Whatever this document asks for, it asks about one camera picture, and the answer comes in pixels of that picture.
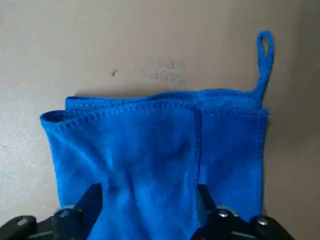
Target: screw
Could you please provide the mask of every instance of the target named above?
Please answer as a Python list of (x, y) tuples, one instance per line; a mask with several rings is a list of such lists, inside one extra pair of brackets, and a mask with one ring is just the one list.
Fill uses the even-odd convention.
[(219, 210), (219, 216), (222, 218), (228, 217), (228, 212), (225, 210)]
[(258, 223), (259, 223), (260, 225), (262, 225), (262, 226), (268, 225), (268, 221), (267, 221), (265, 218), (263, 218), (263, 217), (259, 217), (257, 221), (258, 221)]
[(25, 217), (23, 217), (22, 219), (20, 219), (19, 221), (16, 222), (16, 224), (20, 227), (24, 224), (26, 224), (28, 222), (28, 219), (26, 219)]
[(60, 214), (59, 214), (59, 218), (64, 218), (66, 216), (69, 215), (69, 210), (68, 209), (64, 209)]

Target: black clamp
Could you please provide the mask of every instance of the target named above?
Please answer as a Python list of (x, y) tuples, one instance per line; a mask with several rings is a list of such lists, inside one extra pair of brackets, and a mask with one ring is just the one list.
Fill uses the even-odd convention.
[(102, 186), (92, 184), (73, 207), (59, 209), (38, 222), (17, 216), (0, 227), (1, 240), (86, 240), (102, 210)]
[(242, 220), (229, 209), (218, 208), (206, 185), (197, 188), (197, 213), (203, 227), (191, 240), (294, 240), (275, 219), (261, 215)]

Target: small mark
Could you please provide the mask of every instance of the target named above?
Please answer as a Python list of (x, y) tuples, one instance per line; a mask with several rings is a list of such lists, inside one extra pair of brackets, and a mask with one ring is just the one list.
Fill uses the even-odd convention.
[(118, 69), (113, 70), (112, 72), (110, 72), (109, 74), (114, 77), (116, 75), (116, 73), (118, 72)]

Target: microfiber towel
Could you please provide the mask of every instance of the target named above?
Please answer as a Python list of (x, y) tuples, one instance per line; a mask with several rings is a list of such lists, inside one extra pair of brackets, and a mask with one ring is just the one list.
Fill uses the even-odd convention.
[[(268, 40), (265, 55), (263, 38)], [(101, 183), (103, 208), (89, 239), (189, 239), (200, 227), (196, 189), (245, 220), (261, 213), (268, 112), (262, 99), (274, 58), (257, 38), (251, 92), (167, 92), (142, 98), (68, 97), (44, 113), (60, 204)]]

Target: blue towel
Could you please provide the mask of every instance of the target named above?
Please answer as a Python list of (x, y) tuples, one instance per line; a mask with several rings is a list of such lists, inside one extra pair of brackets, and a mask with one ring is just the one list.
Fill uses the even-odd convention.
[[(262, 40), (268, 40), (264, 53)], [(252, 92), (167, 92), (130, 99), (68, 97), (44, 113), (60, 204), (101, 183), (103, 209), (90, 239), (189, 239), (200, 226), (197, 184), (245, 220), (261, 213), (268, 112), (262, 99), (274, 58), (257, 38)]]

